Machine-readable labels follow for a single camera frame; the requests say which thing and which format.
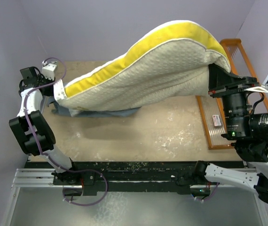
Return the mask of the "white quilted pillow yellow stripe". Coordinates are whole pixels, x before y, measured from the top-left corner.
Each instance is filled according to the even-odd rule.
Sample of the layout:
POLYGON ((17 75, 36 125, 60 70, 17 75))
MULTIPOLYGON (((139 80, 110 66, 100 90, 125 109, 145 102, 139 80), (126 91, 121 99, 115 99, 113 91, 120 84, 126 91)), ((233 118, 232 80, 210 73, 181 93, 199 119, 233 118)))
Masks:
POLYGON ((157 26, 123 55, 64 84, 54 98, 65 108, 120 111, 176 96, 205 96, 209 65, 230 72, 222 45, 201 25, 174 20, 157 26))

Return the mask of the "patchwork green beige pillowcase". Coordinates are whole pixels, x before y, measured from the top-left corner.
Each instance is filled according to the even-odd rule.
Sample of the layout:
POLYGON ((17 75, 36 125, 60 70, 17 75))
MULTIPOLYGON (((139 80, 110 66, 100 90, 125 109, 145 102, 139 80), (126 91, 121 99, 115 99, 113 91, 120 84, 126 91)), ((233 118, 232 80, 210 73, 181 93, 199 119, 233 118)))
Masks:
POLYGON ((127 117, 136 113, 141 107, 131 108, 119 111, 89 111, 89 110, 74 110, 60 106, 54 97, 49 97, 47 106, 53 105, 55 108, 52 113, 55 115, 66 117, 89 117, 89 118, 103 118, 103 117, 127 117))

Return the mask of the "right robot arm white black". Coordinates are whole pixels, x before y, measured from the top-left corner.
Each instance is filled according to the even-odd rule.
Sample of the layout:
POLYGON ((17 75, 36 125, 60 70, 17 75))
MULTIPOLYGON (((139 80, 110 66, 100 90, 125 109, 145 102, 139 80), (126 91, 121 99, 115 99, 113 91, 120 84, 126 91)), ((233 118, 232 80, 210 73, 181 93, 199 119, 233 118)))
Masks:
POLYGON ((226 125, 222 137, 231 141, 239 157, 257 171, 236 171, 198 161, 193 176, 242 188, 268 204, 268 113, 254 112, 264 101, 268 86, 260 85, 254 77, 241 77, 211 64, 208 89, 211 97, 222 100, 226 125))

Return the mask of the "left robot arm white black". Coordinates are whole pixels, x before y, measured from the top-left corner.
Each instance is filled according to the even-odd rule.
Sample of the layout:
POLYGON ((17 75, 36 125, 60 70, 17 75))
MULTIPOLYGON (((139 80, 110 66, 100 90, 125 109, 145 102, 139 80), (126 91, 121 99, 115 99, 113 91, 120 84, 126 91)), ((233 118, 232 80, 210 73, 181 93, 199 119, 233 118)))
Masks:
POLYGON ((72 169, 72 160, 56 147, 54 133, 41 113, 44 97, 54 93, 56 68, 49 63, 41 70, 35 66, 20 70, 22 102, 17 116, 9 120, 9 127, 25 154, 42 157, 60 174, 72 169))

